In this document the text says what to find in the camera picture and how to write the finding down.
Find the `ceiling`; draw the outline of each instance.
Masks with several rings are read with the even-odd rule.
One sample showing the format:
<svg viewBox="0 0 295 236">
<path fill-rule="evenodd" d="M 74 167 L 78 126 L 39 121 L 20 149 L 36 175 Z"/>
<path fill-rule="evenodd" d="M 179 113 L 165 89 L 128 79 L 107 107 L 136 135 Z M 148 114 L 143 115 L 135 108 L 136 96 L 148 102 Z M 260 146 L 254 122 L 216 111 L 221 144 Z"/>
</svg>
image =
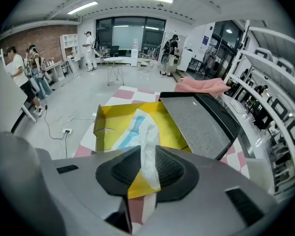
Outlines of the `ceiling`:
<svg viewBox="0 0 295 236">
<path fill-rule="evenodd" d="M 97 5 L 67 13 L 86 3 Z M 269 24 L 284 27 L 291 21 L 276 0 L 174 0 L 172 4 L 148 0 L 21 0 L 4 23 L 4 29 L 41 20 L 82 20 L 110 16 L 141 15 L 157 18 L 176 18 L 194 26 L 233 20 L 267 20 Z"/>
</svg>

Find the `black chair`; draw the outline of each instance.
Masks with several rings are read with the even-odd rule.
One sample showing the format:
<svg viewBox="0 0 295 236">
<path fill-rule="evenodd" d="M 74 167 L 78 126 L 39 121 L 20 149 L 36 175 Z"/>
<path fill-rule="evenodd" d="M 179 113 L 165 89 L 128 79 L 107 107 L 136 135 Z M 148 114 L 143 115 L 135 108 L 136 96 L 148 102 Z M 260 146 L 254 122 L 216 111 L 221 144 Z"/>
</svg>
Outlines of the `black chair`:
<svg viewBox="0 0 295 236">
<path fill-rule="evenodd" d="M 110 48 L 110 57 L 118 57 L 119 45 L 114 45 Z"/>
</svg>

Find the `black shorts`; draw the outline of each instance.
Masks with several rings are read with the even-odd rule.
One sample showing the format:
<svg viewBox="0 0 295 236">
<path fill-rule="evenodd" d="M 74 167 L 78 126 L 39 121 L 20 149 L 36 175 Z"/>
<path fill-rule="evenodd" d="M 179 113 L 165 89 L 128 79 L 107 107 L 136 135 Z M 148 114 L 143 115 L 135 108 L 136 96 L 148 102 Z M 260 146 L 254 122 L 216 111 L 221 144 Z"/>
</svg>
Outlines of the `black shorts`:
<svg viewBox="0 0 295 236">
<path fill-rule="evenodd" d="M 28 96 L 27 101 L 32 101 L 35 98 L 35 94 L 31 90 L 30 81 L 27 81 L 25 84 L 20 86 L 20 89 Z"/>
</svg>

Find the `yellow box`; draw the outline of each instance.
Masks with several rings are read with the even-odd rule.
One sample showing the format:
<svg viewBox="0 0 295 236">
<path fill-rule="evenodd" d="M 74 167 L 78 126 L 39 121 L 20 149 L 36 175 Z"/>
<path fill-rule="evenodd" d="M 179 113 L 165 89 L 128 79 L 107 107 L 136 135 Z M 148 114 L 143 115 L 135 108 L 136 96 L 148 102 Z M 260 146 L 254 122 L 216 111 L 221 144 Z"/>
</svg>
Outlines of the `yellow box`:
<svg viewBox="0 0 295 236">
<path fill-rule="evenodd" d="M 170 114 L 161 101 L 115 106 L 99 106 L 93 133 L 96 152 L 110 151 L 117 139 L 129 127 L 137 109 L 148 113 L 159 128 L 160 145 L 191 152 Z"/>
</svg>

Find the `brick wall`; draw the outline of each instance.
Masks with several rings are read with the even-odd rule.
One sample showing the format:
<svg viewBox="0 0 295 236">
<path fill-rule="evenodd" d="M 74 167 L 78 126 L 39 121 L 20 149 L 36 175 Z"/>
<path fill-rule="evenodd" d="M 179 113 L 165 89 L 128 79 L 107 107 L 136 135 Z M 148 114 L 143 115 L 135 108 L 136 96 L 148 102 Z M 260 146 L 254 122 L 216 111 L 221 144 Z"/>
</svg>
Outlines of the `brick wall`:
<svg viewBox="0 0 295 236">
<path fill-rule="evenodd" d="M 60 48 L 60 36 L 64 34 L 77 34 L 76 26 L 42 26 L 24 30 L 0 40 L 0 49 L 6 50 L 9 46 L 15 46 L 17 52 L 25 58 L 25 50 L 31 45 L 36 45 L 37 52 L 46 61 L 55 58 L 54 62 L 62 61 Z"/>
</svg>

